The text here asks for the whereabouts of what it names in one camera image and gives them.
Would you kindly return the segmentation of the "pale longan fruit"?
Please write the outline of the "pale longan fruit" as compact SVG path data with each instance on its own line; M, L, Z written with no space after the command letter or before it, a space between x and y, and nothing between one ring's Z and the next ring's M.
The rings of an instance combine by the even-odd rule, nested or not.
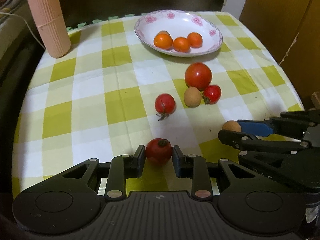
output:
M228 130L228 131L234 131L234 132L241 132L242 131L239 123L234 120L229 120L229 121L225 122L222 126L222 129Z

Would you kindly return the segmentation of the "small red cherry tomato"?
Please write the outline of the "small red cherry tomato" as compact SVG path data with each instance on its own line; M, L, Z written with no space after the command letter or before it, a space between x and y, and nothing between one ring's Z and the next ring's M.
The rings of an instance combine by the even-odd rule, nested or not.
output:
M219 101L221 94L221 88L218 85L210 85L204 89L202 97L206 105L212 105Z

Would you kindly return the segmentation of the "brown longan fruit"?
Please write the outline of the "brown longan fruit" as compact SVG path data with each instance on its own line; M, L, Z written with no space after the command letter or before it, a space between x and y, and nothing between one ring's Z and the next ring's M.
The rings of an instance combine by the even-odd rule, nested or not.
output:
M201 93L196 87L189 87L184 93L184 103L186 106L194 108L201 103Z

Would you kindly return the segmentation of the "stemmed red cherry tomato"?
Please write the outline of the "stemmed red cherry tomato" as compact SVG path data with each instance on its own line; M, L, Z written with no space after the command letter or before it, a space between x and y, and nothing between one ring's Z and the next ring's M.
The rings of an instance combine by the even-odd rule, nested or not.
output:
M159 121L164 120L169 115L174 113L176 109L176 102L174 98L167 93L160 94L155 100L155 110L159 117Z

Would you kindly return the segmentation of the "large red tomato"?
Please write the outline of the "large red tomato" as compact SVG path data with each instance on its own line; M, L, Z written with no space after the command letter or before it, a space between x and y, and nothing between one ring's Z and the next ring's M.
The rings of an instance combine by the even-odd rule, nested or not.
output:
M184 79L188 87L195 87L203 91L211 83L212 72L204 63L196 62L187 68Z

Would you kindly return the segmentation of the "small orange tangerine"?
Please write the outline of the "small orange tangerine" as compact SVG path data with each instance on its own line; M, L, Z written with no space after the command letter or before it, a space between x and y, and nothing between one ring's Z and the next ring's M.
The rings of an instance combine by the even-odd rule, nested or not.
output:
M189 41L191 48L201 48L202 47L203 38L197 32L189 33L187 36L187 40Z

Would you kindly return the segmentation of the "tan longan fruit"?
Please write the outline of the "tan longan fruit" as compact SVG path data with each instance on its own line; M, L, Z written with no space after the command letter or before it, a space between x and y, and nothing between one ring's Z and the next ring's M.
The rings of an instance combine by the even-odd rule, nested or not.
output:
M165 30L159 31L157 35L159 35L159 34L165 34L165 35L170 36L169 32L167 32Z

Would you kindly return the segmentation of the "green white checkered tablecloth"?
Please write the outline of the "green white checkered tablecloth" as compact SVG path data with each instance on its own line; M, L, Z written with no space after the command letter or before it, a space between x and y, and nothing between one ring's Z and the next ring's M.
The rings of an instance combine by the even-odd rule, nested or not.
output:
M222 90L214 105L185 105L185 70L192 58L154 51L135 35L136 17L105 21L70 33L72 49L42 56L24 98L15 132L12 192L41 182L89 158L108 162L164 138L184 154L215 163L237 161L217 134L228 120L263 120L302 103L263 44L226 12L203 12L222 32L219 51L198 57ZM176 109L162 121L160 94Z

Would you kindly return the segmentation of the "white floral porcelain plate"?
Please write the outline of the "white floral porcelain plate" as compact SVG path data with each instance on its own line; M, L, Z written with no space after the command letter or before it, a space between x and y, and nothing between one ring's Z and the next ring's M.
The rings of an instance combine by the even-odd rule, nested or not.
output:
M190 48L188 52L168 50L154 45L154 38L160 31L167 31L172 38L187 37L192 32L202 36L200 48ZM201 16L180 10L159 10L150 12L135 23L135 33L146 46L161 53L178 57L196 57L219 50L223 43L221 31Z

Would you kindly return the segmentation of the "grey mattress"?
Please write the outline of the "grey mattress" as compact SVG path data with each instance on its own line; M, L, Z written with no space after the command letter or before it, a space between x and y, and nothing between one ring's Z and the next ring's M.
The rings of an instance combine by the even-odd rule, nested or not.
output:
M23 39L36 29L27 0L6 0L1 5L1 74L6 72Z

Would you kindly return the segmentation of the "pink ribbed cylindrical case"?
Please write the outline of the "pink ribbed cylindrical case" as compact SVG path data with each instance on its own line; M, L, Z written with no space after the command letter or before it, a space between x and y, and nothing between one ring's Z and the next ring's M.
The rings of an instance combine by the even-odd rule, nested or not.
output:
M63 19L59 0L27 0L40 37L49 55L66 55L71 42Z

